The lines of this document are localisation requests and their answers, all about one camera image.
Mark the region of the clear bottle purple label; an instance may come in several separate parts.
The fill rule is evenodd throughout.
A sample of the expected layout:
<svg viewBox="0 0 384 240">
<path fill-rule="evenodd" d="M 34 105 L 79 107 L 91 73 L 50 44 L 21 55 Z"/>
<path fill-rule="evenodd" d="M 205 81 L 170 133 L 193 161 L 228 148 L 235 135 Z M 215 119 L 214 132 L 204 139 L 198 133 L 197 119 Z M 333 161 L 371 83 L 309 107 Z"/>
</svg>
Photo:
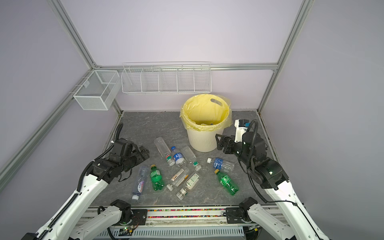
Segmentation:
<svg viewBox="0 0 384 240">
<path fill-rule="evenodd" d="M 132 190 L 132 200 L 138 201 L 143 193 L 147 178 L 149 175 L 149 167 L 141 166 L 135 185 Z"/>
</svg>

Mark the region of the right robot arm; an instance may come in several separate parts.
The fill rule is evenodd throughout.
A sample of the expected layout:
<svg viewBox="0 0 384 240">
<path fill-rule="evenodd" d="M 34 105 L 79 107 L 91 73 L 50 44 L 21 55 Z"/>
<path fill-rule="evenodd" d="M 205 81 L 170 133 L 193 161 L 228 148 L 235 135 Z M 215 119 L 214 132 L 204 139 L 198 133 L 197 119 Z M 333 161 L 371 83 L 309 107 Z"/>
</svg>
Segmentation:
<svg viewBox="0 0 384 240">
<path fill-rule="evenodd" d="M 240 207 L 248 220 L 258 224 L 276 240 L 327 240 L 296 194 L 283 167 L 267 156 L 266 144 L 256 132 L 245 132 L 241 140 L 234 136 L 216 135 L 217 149 L 236 156 L 252 186 L 259 185 L 270 197 L 257 195 L 264 203 L 276 204 L 286 224 L 266 211 L 255 199 L 247 198 Z"/>
</svg>

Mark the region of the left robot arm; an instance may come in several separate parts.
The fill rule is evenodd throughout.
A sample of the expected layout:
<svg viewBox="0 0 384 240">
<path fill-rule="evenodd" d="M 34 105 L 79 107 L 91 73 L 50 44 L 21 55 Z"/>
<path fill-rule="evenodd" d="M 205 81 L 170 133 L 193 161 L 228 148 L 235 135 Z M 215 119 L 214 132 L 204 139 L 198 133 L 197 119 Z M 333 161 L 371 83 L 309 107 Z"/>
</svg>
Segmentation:
<svg viewBox="0 0 384 240">
<path fill-rule="evenodd" d="M 150 157 L 145 147 L 120 138 L 124 124 L 115 130 L 113 144 L 91 161 L 82 171 L 73 194 L 36 233 L 26 233 L 24 240 L 92 240 L 114 224 L 129 224 L 134 218 L 131 205 L 122 200 L 113 201 L 103 212 L 76 228 L 76 224 L 94 199 L 115 179 L 124 181 L 124 172 Z"/>
</svg>

